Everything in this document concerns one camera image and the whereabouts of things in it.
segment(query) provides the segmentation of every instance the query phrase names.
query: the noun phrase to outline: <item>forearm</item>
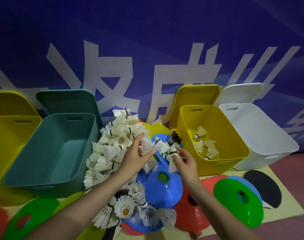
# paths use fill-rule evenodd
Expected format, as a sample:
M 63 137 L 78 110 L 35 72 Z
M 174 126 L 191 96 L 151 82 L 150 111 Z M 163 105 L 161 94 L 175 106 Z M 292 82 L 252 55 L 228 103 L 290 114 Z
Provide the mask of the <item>forearm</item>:
M 254 232 L 226 209 L 200 181 L 186 185 L 221 240 L 257 240 Z
M 130 181 L 128 177 L 122 170 L 117 171 L 98 187 L 38 226 L 24 240 L 76 239 L 115 193 Z

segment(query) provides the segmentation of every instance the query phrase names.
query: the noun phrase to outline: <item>black shuttlecock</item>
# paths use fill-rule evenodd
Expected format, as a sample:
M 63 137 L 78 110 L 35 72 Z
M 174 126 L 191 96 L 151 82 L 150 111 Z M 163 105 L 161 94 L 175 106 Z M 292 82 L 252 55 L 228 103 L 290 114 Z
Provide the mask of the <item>black shuttlecock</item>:
M 166 141 L 166 144 L 168 144 L 169 146 L 171 146 L 175 142 L 177 142 L 178 144 L 180 144 L 181 141 L 182 141 L 182 139 L 178 136 L 178 134 L 175 131 L 173 131 L 171 137 Z

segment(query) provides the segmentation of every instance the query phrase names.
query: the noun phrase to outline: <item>floor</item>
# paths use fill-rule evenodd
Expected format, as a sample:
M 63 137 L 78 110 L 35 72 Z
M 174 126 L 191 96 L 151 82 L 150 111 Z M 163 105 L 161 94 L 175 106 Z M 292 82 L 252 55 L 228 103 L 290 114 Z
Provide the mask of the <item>floor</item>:
M 270 166 L 304 209 L 304 154 L 290 155 Z M 262 239 L 304 240 L 304 215 L 265 223 L 254 229 Z M 218 240 L 217 235 L 198 238 Z

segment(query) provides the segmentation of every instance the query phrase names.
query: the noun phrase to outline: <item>white storage box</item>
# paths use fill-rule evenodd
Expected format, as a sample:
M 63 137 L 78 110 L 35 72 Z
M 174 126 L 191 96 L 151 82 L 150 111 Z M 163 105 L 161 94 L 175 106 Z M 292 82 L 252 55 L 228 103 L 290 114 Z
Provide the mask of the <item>white storage box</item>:
M 268 166 L 297 151 L 298 144 L 258 106 L 221 104 L 219 108 L 249 147 L 250 154 L 233 168 L 250 170 Z

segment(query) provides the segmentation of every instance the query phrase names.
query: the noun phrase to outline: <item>left hand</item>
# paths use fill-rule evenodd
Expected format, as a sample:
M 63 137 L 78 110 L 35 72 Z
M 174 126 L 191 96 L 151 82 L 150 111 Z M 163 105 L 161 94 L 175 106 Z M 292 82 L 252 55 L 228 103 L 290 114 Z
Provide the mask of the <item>left hand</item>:
M 119 172 L 122 172 L 128 181 L 143 168 L 144 164 L 146 164 L 155 153 L 155 150 L 151 150 L 142 157 L 138 154 L 138 146 L 143 136 L 144 133 L 141 133 L 134 139 L 132 145 L 127 149 L 119 168 Z

